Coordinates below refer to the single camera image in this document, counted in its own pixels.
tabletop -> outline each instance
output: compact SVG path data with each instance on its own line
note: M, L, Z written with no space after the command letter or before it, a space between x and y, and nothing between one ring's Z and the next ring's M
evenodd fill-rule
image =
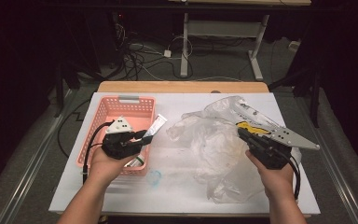
M192 151L173 144L166 134L183 113L200 111L209 103L232 95L243 97L253 108L284 125L273 94L257 82L103 82L93 95L49 211L62 212L82 185L81 168L76 165L76 157L100 99L106 95L124 94L154 97L156 114L163 115L168 121L150 145L147 175L121 175L113 181L105 193L103 214L187 217L264 217L269 214L268 199L261 191L245 203L214 203L208 200L206 186L194 178L197 160ZM320 214L301 165L300 172L298 205L307 216Z

white table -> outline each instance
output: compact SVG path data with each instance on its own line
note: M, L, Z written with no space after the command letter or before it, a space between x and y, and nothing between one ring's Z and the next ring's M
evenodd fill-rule
M148 174L122 175L113 181L105 194L103 214L192 217L254 217L269 214L269 202L264 192L255 195L246 203L216 204L208 200L206 186L193 178L196 163L191 150L172 143L166 130L179 121L183 113L202 110L206 105L230 95L242 96L253 108L283 124L281 112L272 93L95 93L49 211L62 212L82 186L81 168L76 165L76 157L103 95L155 97L156 114L168 119L151 144ZM298 205L305 215L320 214L301 165L300 170L302 178Z

clear plastic bag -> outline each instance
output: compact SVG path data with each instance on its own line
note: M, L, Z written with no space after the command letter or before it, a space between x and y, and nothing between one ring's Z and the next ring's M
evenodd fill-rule
M172 141L193 151L198 162L195 179L207 185L207 197L215 203L244 203L264 189L257 169L245 155L248 146L238 137L236 123L244 120L279 127L240 96L231 96L182 115L167 130ZM294 154L299 162L299 150Z

forearm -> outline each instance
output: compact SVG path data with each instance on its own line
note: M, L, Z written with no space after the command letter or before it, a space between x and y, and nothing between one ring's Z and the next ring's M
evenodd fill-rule
M106 187L86 181L65 209L58 223L97 223Z
M307 223L294 198L293 200L270 200L269 216L271 224Z

pink basket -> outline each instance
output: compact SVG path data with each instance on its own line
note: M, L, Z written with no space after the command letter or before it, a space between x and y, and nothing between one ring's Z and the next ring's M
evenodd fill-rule
M89 126L86 139L77 156L76 164L83 167L89 141L95 130L103 123L116 120L123 116L132 126L134 132L147 130L154 121L155 99L153 97L138 97L138 96L104 96L98 104L96 113ZM105 136L107 127L101 129L95 136L93 145L101 143ZM89 152L88 165L92 159L92 154L96 147L93 147ZM147 145L141 154L145 158L145 163L142 166L124 167L122 175L146 175L147 165L149 159L150 145Z

